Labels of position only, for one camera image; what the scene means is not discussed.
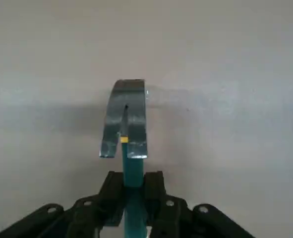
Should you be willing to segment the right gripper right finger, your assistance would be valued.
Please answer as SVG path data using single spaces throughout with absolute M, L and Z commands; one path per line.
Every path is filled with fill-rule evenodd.
M 162 171 L 144 176 L 144 204 L 151 238 L 252 238 L 248 231 L 215 206 L 192 209 L 179 197 L 167 194 Z

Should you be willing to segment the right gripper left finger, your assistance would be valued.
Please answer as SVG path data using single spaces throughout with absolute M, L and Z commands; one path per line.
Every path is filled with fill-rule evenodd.
M 103 227 L 120 224 L 124 197 L 123 174 L 110 171 L 98 194 L 76 200 L 69 209 L 43 205 L 0 231 L 0 238 L 98 238 Z

